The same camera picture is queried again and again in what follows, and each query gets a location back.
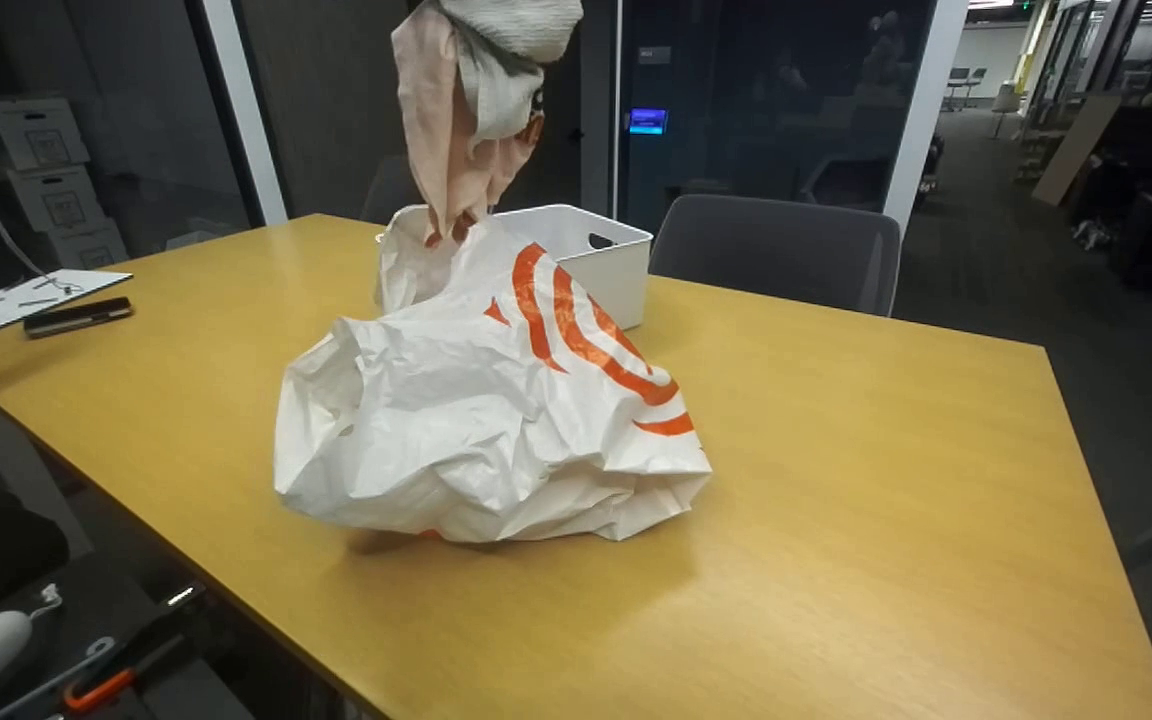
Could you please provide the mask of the peach pink shirt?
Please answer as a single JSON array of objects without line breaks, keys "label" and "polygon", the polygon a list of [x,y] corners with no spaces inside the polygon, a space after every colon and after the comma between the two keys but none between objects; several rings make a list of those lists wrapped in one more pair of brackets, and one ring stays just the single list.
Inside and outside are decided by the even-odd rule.
[{"label": "peach pink shirt", "polygon": [[504,141],[479,141],[461,88],[451,20],[434,3],[417,3],[402,20],[392,58],[409,171],[428,210],[424,244],[461,244],[533,158],[546,116],[533,113]]}]

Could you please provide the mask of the grey white towel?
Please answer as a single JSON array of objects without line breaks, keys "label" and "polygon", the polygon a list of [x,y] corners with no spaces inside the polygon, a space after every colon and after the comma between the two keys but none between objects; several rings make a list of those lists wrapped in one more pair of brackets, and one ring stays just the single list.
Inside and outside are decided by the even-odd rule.
[{"label": "grey white towel", "polygon": [[461,40],[461,83],[479,141],[516,137],[555,64],[583,0],[436,0]]}]

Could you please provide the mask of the white orange plastic bag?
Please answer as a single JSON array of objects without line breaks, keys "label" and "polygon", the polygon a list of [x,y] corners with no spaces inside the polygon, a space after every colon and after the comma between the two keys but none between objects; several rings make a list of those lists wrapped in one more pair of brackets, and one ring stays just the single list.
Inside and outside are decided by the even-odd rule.
[{"label": "white orange plastic bag", "polygon": [[451,544],[630,539],[686,517],[712,465],[676,377],[539,244],[473,225],[451,248],[436,297],[337,318],[290,364],[277,494]]}]

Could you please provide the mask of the white storage bin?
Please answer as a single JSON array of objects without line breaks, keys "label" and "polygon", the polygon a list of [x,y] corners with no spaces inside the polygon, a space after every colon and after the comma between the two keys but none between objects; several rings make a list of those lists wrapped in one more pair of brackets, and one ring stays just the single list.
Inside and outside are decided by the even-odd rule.
[{"label": "white storage bin", "polygon": [[[479,219],[493,234],[539,244],[622,326],[645,318],[653,234],[638,225],[576,206],[533,205]],[[451,270],[451,244],[428,248],[428,206],[402,206],[376,234],[376,303],[385,313],[436,297]]]}]

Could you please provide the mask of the white paper sheet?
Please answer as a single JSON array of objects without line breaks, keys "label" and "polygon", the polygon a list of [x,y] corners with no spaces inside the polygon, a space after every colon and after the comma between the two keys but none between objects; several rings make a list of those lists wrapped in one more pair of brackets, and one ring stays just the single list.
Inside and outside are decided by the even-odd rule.
[{"label": "white paper sheet", "polygon": [[124,284],[124,270],[58,269],[24,284],[0,286],[0,326],[22,323],[24,315],[37,315],[37,313],[61,308],[69,301],[106,290],[114,284]]}]

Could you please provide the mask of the black flat device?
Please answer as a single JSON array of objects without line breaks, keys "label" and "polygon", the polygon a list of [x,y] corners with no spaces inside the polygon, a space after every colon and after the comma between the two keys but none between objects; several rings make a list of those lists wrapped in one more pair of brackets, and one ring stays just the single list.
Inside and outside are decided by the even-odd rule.
[{"label": "black flat device", "polygon": [[92,303],[37,313],[37,315],[24,318],[24,334],[41,340],[41,334],[61,334],[61,332],[114,323],[114,318],[130,318],[130,315],[138,315],[131,301],[130,297],[114,297],[114,301],[92,301]]}]

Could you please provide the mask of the grey office chair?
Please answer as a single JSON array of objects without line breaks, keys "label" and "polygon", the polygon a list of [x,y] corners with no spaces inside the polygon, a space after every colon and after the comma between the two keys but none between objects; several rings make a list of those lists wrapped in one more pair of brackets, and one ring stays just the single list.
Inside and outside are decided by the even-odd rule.
[{"label": "grey office chair", "polygon": [[867,206],[686,190],[653,234],[653,269],[890,315],[900,278],[900,225]]}]

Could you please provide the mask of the orange handled tool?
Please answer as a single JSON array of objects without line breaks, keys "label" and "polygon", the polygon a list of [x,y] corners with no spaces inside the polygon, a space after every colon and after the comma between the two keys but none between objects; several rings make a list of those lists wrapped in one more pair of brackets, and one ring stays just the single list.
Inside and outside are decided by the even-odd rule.
[{"label": "orange handled tool", "polygon": [[130,690],[152,689],[193,654],[193,609],[196,589],[179,589],[142,627],[95,636],[74,666],[0,703],[0,720],[22,720],[27,709],[47,709],[61,720],[92,720]]}]

